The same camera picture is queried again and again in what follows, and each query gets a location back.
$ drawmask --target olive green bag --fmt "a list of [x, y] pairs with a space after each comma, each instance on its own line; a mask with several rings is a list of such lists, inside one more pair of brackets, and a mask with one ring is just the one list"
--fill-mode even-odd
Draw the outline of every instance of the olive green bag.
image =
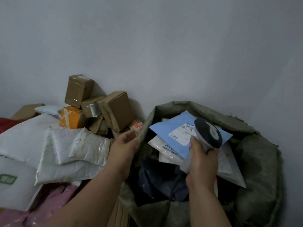
[[[161, 118], [172, 118], [185, 110], [233, 134], [229, 144], [241, 169], [246, 189], [236, 187], [232, 201], [224, 204], [221, 202], [231, 224], [272, 226], [283, 198], [281, 152], [278, 146], [236, 117], [223, 115], [191, 101], [173, 101], [156, 106], [138, 135], [141, 145], [133, 165], [139, 166], [142, 160], [151, 155], [146, 143], [155, 134], [149, 126], [160, 122]], [[137, 207], [134, 194], [125, 182], [122, 184], [119, 200], [139, 227], [160, 226], [165, 219], [164, 226], [167, 227], [190, 226], [189, 202], [171, 202], [168, 206], [169, 201], [162, 201]]]

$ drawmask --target light blue package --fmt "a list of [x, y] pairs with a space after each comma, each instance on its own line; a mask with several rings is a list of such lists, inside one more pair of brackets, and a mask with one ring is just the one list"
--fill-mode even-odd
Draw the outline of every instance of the light blue package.
[[[196, 117], [188, 111], [184, 111], [168, 121], [155, 123], [149, 128], [185, 159], [189, 153], [190, 137], [192, 135], [197, 137], [194, 129], [195, 120]], [[222, 135], [222, 144], [232, 137], [232, 134], [220, 128], [218, 130]]]

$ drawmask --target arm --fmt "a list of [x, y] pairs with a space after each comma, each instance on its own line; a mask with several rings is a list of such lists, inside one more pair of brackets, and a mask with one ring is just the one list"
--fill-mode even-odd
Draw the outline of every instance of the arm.
[[106, 167], [44, 226], [106, 227], [138, 147], [134, 131], [120, 135], [112, 145]]
[[191, 137], [193, 156], [186, 184], [189, 191], [189, 215], [192, 227], [231, 227], [214, 194], [218, 171], [218, 150], [205, 154], [195, 137]]

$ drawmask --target green logo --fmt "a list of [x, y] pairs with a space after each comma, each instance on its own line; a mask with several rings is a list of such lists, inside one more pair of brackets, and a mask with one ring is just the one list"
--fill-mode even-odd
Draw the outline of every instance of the green logo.
[[17, 177], [9, 174], [0, 174], [0, 183], [11, 185], [16, 181]]

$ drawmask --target barcode scanner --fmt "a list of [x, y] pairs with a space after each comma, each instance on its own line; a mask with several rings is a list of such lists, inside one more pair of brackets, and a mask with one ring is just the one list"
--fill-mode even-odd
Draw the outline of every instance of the barcode scanner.
[[[202, 145], [203, 151], [206, 153], [210, 149], [218, 149], [222, 145], [222, 136], [220, 131], [210, 122], [203, 118], [195, 120], [195, 132], [197, 139]], [[180, 165], [180, 170], [189, 173], [192, 151], [190, 151], [184, 162]]]

